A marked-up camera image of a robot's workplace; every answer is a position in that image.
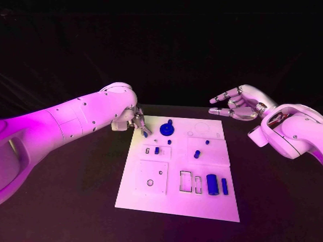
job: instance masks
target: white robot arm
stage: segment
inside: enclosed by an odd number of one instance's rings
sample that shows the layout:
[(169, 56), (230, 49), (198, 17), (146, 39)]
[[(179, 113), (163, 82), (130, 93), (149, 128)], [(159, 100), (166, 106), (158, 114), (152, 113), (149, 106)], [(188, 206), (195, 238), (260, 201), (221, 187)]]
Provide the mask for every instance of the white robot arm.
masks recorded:
[(0, 204), (23, 184), (35, 165), (58, 147), (104, 126), (114, 131), (145, 125), (137, 97), (126, 83), (113, 83), (45, 110), (0, 120)]
[(309, 152), (323, 165), (323, 116), (302, 104), (279, 106), (253, 86), (243, 85), (211, 99), (211, 103), (228, 101), (228, 108), (211, 108), (210, 113), (240, 120), (262, 117), (262, 125), (249, 137), (263, 147), (270, 144), (277, 152), (295, 159)]

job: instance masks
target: robotic hand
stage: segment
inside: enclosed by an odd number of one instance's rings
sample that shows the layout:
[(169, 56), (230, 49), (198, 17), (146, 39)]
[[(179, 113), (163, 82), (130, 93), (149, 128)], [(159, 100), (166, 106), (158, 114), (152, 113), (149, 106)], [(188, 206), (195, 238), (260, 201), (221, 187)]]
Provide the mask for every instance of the robotic hand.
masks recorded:
[(262, 125), (249, 137), (263, 147), (270, 144), (277, 152), (295, 159), (309, 152), (323, 165), (323, 116), (302, 104), (277, 105), (253, 86), (243, 85), (210, 100), (211, 103), (230, 98), (227, 108), (211, 108), (210, 113), (240, 120), (262, 117)]
[(113, 83), (45, 110), (0, 120), (0, 204), (49, 152), (110, 124), (114, 131), (133, 126), (145, 136), (152, 134), (126, 83)]

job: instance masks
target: table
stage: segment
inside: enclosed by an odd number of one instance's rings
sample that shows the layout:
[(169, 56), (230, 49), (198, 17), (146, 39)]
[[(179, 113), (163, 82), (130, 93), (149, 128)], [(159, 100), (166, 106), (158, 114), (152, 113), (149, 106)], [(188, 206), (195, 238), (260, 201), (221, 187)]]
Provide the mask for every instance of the table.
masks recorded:
[(0, 241), (323, 241), (323, 167), (247, 137), (260, 121), (205, 107), (143, 105), (145, 114), (220, 119), (241, 223), (114, 207), (133, 129), (103, 128), (51, 152), (0, 205)]

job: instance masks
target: black background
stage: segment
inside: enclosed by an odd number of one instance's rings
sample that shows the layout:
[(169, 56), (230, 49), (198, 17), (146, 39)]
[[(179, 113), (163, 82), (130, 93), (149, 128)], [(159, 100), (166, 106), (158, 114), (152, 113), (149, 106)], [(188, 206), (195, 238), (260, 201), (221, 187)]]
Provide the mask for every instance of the black background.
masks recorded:
[(323, 114), (323, 2), (234, 5), (0, 2), (0, 117), (116, 81), (181, 106), (251, 84)]

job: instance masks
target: white board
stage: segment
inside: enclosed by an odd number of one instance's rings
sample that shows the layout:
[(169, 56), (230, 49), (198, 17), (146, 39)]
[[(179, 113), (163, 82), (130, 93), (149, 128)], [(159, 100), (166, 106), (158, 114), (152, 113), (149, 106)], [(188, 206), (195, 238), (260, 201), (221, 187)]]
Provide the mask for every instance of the white board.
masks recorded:
[[(240, 222), (223, 122), (159, 116), (145, 116), (145, 119), (153, 134), (145, 138), (140, 130), (135, 131), (116, 207)], [(168, 137), (161, 134), (161, 126), (169, 119), (175, 133)], [(194, 149), (201, 151), (200, 159), (194, 158)], [(192, 172), (191, 193), (179, 191), (182, 171)], [(218, 196), (208, 194), (208, 174), (218, 177)], [(197, 176), (201, 177), (201, 194), (195, 193)], [(228, 195), (224, 195), (223, 178)]]

